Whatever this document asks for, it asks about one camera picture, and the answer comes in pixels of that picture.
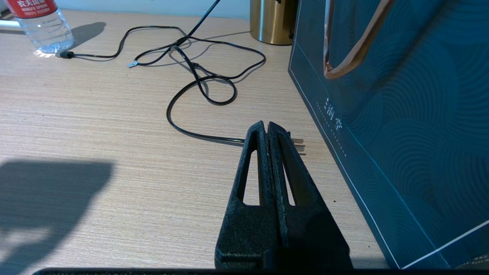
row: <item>power cord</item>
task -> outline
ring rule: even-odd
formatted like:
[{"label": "power cord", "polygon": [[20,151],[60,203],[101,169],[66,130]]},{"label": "power cord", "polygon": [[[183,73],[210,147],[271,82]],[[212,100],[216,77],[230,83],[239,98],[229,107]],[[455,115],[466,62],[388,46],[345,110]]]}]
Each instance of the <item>power cord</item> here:
[{"label": "power cord", "polygon": [[[128,67],[132,68],[132,67],[135,67],[135,66],[148,66],[148,65],[152,65],[156,62],[158,62],[159,60],[161,60],[163,57],[165,57],[169,52],[171,51],[177,51],[182,57],[183,59],[185,60],[186,64],[188,65],[191,73],[193,74],[194,78],[195,78],[195,81],[192,81],[191,83],[187,84],[185,87],[183,87],[173,98],[172,100],[170,101],[170,103],[168,104],[168,107],[166,109],[166,119],[168,120],[168,122],[170,123],[171,126],[173,126],[173,128],[175,128],[176,130],[178,130],[179,132],[183,133],[183,134],[186,134],[186,135],[189,135],[189,136],[192,136],[194,138],[200,138],[200,139],[205,139],[205,140],[208,140],[208,141],[216,141],[216,142],[226,142],[226,143],[231,143],[231,144],[236,144],[236,143],[244,143],[245,140],[242,139],[242,138],[233,138],[233,137],[217,137],[217,136],[209,136],[209,135],[202,135],[202,134],[198,134],[198,133],[194,133],[194,132],[190,132],[190,131],[187,131],[185,129],[182,129],[180,128],[179,126],[177,126],[173,120],[172,120],[172,117],[171,117],[171,112],[172,112],[172,108],[173,106],[175,105],[176,101],[186,92],[188,91],[190,88],[192,88],[193,86],[197,85],[199,87],[199,90],[200,92],[202,93],[202,95],[205,97],[205,99],[207,99],[207,101],[209,101],[210,103],[214,104],[214,105],[218,105],[218,106],[224,106],[224,105],[227,105],[227,104],[230,104],[231,102],[233,102],[237,95],[238,95],[238,90],[236,88],[236,86],[234,85],[233,83],[233,79],[236,79],[236,78],[239,78],[241,76],[243,76],[246,72],[248,72],[249,70],[251,70],[252,68],[255,68],[257,66],[260,66],[262,64],[264,64],[267,60],[266,56],[261,53],[260,51],[258,50],[255,50],[255,49],[252,49],[252,48],[248,48],[248,47],[245,47],[245,46],[239,46],[239,45],[236,45],[236,44],[233,44],[233,43],[229,43],[229,42],[225,42],[225,41],[214,41],[214,40],[206,40],[206,39],[200,39],[200,38],[196,38],[196,37],[193,37],[192,35],[195,33],[195,31],[199,28],[199,26],[202,24],[202,22],[207,18],[207,16],[210,14],[210,12],[214,9],[214,7],[220,2],[221,0],[216,0],[212,6],[207,10],[207,12],[204,14],[204,16],[202,16],[202,18],[199,20],[199,22],[197,22],[197,24],[194,26],[194,28],[190,31],[189,34],[185,34],[185,32],[180,29],[179,27],[175,27],[175,26],[153,26],[153,25],[149,25],[149,26],[139,26],[139,27],[134,27],[134,28],[131,28],[129,29],[126,34],[124,35],[124,37],[122,37],[122,40],[120,41],[119,43],[119,49],[117,50],[117,52],[113,55],[95,55],[95,54],[80,54],[80,53],[74,53],[72,51],[65,51],[65,52],[62,52],[60,54],[60,57],[62,58],[68,58],[68,59],[71,59],[71,58],[76,58],[76,57],[93,57],[93,58],[116,58],[122,51],[122,48],[124,47],[124,42],[126,41],[126,38],[129,36],[129,34],[131,32],[133,32],[134,30],[137,30],[137,29],[144,29],[144,28],[161,28],[161,29],[177,29],[179,30],[184,36],[177,39],[175,42],[169,44],[169,45],[166,45],[166,46],[162,46],[162,47],[158,47],[158,48],[154,48],[154,49],[150,49],[150,50],[147,50],[145,52],[142,52],[140,53],[139,55],[137,55],[135,58],[134,58],[134,62],[131,63],[131,64],[128,64]],[[195,62],[191,62],[190,59],[187,57],[187,55],[183,52],[183,50],[179,47],[180,45],[182,45],[185,41],[187,40],[196,40],[196,41],[200,41],[200,42],[207,42],[207,43],[213,43],[213,44],[224,44],[224,45],[229,45],[229,46],[232,46],[232,47],[236,47],[236,48],[239,48],[239,49],[244,49],[244,50],[248,50],[248,51],[252,51],[254,53],[257,53],[259,54],[261,57],[262,57],[262,60],[256,62],[255,64],[247,67],[245,70],[243,70],[240,74],[238,75],[235,75],[235,76],[223,76],[223,75],[220,75],[220,74],[216,74],[214,72],[211,72],[209,70],[207,70],[206,68],[204,68],[202,65],[198,64],[198,63],[195,63]],[[146,62],[146,63],[140,63],[138,62],[138,60],[149,54],[149,53],[152,53],[152,52],[155,52],[155,51],[158,51],[158,50],[163,50],[163,49],[166,49],[159,57],[157,57],[156,59],[154,59],[153,61],[150,61],[150,62]],[[198,74],[197,74],[197,70],[201,70],[203,73],[207,74],[206,76],[204,77],[200,77]],[[204,91],[203,87],[202,87],[202,83],[204,81],[207,81],[207,80],[211,80],[211,79],[220,79],[220,80],[223,80],[225,82],[227,82],[232,88],[233,88],[233,95],[228,99],[228,100],[225,100],[225,101],[216,101],[216,100],[213,100],[212,98],[210,98]]]}]

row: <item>wooden desk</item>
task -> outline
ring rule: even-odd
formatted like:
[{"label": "wooden desk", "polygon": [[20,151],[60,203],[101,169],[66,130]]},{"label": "wooden desk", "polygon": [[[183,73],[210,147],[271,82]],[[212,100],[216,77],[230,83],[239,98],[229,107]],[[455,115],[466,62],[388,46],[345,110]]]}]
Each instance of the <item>wooden desk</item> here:
[{"label": "wooden desk", "polygon": [[[74,49],[93,54],[114,53],[134,26],[189,31],[198,20],[64,14],[84,39],[104,26],[97,22],[106,24],[100,35]],[[237,19],[203,23],[197,37],[222,36],[219,40],[262,51],[267,62],[237,84],[238,98],[228,106],[209,104],[193,88],[176,104],[174,121],[198,133],[237,138],[258,120],[274,121],[303,138],[303,160],[350,245],[354,265],[387,267],[287,73],[290,46],[263,44],[248,30],[248,22]],[[30,274],[48,266],[214,267],[241,148],[191,138],[168,124],[168,102],[193,80],[185,68],[171,65],[168,57],[160,67],[126,66],[142,51],[178,37],[175,30],[137,31],[118,58],[93,62],[42,56],[24,35],[0,33],[0,244],[7,244],[0,248],[0,273]],[[199,42],[185,52],[225,75],[259,60],[250,52]],[[227,85],[211,82],[209,88],[215,99],[230,95]],[[256,192],[255,182],[247,195],[257,198]]]}]

